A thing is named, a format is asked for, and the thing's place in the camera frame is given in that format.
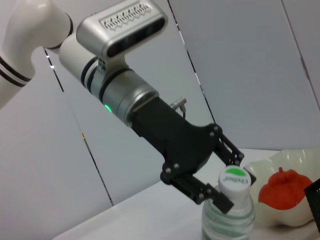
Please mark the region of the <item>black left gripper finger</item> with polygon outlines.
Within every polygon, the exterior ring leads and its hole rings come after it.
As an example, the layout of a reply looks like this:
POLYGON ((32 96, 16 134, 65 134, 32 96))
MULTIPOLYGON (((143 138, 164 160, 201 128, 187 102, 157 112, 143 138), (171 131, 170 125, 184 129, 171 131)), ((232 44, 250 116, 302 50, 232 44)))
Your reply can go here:
POLYGON ((222 133, 213 136, 213 152, 226 166, 240 166, 245 155, 222 133))
POLYGON ((192 174, 175 176, 161 172, 161 181, 166 185, 172 185, 197 205, 210 199, 223 214, 227 214, 234 206, 234 203, 225 194, 216 190, 209 183, 204 184, 192 174))

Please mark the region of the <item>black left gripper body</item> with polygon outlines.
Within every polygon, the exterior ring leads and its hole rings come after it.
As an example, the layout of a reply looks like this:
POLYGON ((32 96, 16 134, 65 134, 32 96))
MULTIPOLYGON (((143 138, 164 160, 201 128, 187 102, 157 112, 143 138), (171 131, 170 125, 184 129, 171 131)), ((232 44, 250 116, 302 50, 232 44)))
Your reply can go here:
POLYGON ((131 128, 164 157, 160 179, 167 185, 203 167, 223 133, 214 123, 189 123, 159 97, 133 113, 131 128))

